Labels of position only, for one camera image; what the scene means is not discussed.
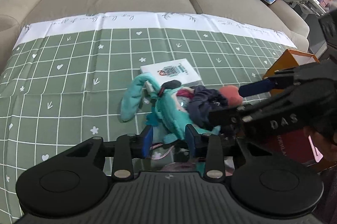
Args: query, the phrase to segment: plush toy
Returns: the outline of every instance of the plush toy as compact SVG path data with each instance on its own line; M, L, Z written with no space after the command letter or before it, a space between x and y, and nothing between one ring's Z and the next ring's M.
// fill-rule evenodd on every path
M163 143L172 143L178 139L184 140L186 125L193 124L193 122L189 118L188 112L178 103L176 93L186 87L163 88L164 84L166 86L169 86L169 84L164 83L160 86L150 73L143 73L135 77L131 86L125 92L121 103L121 119L128 121L136 114L146 81L149 81L154 89L154 92L151 93L151 98L156 99L154 111L170 132L163 136ZM220 131L219 126L215 127L212 132L201 129L195 124L193 126L199 134L213 133L218 135Z
M228 99L229 106L239 106L243 102L242 96L239 95L239 88L233 85L223 86L219 92Z

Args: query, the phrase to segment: green checkered tablecloth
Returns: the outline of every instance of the green checkered tablecloth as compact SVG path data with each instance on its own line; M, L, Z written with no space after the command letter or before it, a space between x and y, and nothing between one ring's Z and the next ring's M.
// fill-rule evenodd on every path
M150 98L134 119L119 117L121 98L140 66L186 58L205 86L218 89L260 80L287 48L229 33L157 27L80 31L17 44L0 76L0 223L22 216L15 183L26 169L93 135L114 141L142 131ZM164 158L161 166L172 160ZM106 160L107 174L111 164ZM136 161L135 169L156 164Z

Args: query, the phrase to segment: teal plush toy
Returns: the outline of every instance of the teal plush toy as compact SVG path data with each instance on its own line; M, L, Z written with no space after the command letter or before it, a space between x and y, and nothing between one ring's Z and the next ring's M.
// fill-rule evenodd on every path
M128 121L136 114L139 103L142 99L142 89L146 81L149 81L154 89L154 92L150 95L151 98L156 99L154 108L155 113L170 132L163 137L163 143L172 143L178 139L184 140L186 125L193 124L193 122L189 118L188 112L179 105L176 99L176 92L183 87L165 89L162 96L159 97L158 93L161 86L150 73L140 74L135 77L131 86L125 92L121 103L121 119L123 121ZM199 134L210 132L205 129L201 129L196 125L194 125L194 127ZM219 130L220 127L215 127L211 133L217 135L219 134Z

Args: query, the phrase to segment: orange box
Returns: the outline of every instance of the orange box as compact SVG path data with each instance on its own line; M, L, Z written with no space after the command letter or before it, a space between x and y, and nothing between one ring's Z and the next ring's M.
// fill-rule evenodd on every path
M282 56L269 68L263 78L273 76L275 71L288 68L297 67L311 62L320 62L315 55L310 53L303 53L293 49L287 49ZM283 92L283 90L273 89L270 91L271 95Z
M303 64L319 62L315 55L287 49L282 56L266 72L263 78L272 76L277 70L297 67ZM271 95L281 93L283 90L273 89ZM313 145L310 137L305 137L303 130L288 132L281 136L272 136L263 146L300 162L306 166L313 165L322 159L322 154Z

